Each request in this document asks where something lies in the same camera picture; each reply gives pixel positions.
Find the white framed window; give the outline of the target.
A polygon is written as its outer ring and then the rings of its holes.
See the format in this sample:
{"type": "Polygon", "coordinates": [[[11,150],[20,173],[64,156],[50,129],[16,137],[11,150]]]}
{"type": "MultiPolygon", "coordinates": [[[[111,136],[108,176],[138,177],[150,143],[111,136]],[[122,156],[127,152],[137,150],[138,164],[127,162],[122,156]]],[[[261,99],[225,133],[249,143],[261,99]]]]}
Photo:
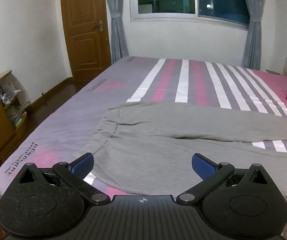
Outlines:
{"type": "Polygon", "coordinates": [[[130,0],[134,20],[210,21],[246,28],[250,16],[245,0],[130,0]]]}

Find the grey curtain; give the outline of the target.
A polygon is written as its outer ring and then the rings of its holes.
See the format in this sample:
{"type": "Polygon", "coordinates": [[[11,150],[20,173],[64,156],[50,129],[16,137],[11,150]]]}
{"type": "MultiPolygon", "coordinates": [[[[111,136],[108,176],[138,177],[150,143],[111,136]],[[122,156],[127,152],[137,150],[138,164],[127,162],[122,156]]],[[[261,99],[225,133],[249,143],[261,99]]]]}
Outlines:
{"type": "Polygon", "coordinates": [[[262,55],[262,17],[265,0],[245,0],[250,16],[242,67],[260,70],[262,55]]]}
{"type": "Polygon", "coordinates": [[[111,61],[128,56],[128,46],[122,21],[123,0],[107,0],[111,19],[111,61]]]}

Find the grey sweatpants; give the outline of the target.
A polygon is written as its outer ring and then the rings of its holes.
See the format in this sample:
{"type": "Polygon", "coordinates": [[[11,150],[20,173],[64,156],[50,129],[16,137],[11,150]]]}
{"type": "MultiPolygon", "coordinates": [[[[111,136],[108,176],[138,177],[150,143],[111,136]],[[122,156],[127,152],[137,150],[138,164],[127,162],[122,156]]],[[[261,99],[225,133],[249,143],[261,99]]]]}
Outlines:
{"type": "Polygon", "coordinates": [[[179,195],[201,181],[192,170],[200,153],[216,163],[264,166],[287,196],[287,153],[256,147],[287,140],[287,118],[174,102],[124,103],[109,108],[85,150],[93,174],[131,194],[179,195]]]}

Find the striped pink purple bed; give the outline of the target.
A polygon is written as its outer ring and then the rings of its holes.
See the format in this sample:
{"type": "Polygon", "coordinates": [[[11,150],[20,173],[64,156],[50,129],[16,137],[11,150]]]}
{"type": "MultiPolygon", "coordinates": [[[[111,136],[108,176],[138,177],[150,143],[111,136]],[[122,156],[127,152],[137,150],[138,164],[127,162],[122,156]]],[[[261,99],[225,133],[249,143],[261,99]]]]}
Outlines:
{"type": "MultiPolygon", "coordinates": [[[[287,118],[286,95],[286,76],[220,63],[125,57],[50,115],[5,161],[0,168],[0,199],[26,163],[51,168],[90,153],[85,146],[111,107],[174,102],[287,118]]],[[[260,141],[255,146],[287,153],[287,140],[260,141]]],[[[211,238],[201,233],[197,210],[177,203],[178,195],[127,193],[99,180],[93,169],[86,172],[84,181],[107,194],[108,204],[92,207],[85,219],[62,238],[5,238],[287,239],[287,223],[281,238],[211,238]]]]}

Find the grey right curtain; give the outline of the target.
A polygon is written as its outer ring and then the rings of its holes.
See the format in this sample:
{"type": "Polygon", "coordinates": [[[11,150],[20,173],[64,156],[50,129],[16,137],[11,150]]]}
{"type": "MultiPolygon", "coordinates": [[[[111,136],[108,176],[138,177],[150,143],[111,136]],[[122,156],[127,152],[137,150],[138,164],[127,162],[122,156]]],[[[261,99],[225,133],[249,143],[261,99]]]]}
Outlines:
{"type": "Polygon", "coordinates": [[[242,67],[260,70],[262,55],[262,17],[265,0],[245,0],[250,16],[242,67]]]}

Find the yellow wooden shelf cabinet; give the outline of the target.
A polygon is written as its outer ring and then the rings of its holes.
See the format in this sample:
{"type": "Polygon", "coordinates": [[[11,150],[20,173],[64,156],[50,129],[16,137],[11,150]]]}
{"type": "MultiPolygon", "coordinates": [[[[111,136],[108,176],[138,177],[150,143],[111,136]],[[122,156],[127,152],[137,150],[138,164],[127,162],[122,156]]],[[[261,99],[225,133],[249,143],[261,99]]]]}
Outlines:
{"type": "Polygon", "coordinates": [[[29,100],[21,101],[22,91],[12,82],[10,70],[0,74],[0,151],[20,139],[27,130],[29,100]]]}

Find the brown wooden door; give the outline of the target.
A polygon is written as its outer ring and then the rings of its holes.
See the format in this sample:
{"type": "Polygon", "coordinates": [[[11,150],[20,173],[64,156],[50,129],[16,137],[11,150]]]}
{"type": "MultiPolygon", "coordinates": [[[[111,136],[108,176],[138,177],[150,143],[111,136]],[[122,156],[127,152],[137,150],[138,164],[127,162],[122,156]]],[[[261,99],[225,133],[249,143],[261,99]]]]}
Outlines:
{"type": "Polygon", "coordinates": [[[105,0],[60,0],[70,68],[91,81],[111,65],[105,0]]]}

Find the grey left curtain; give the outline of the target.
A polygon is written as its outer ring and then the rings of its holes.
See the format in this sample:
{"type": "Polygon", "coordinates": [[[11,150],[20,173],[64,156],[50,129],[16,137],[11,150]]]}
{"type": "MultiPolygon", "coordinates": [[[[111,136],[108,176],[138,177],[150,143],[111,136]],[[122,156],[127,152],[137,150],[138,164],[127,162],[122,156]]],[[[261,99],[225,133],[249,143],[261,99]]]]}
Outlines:
{"type": "Polygon", "coordinates": [[[122,21],[123,0],[107,0],[111,19],[111,61],[128,56],[128,46],[122,21]]]}

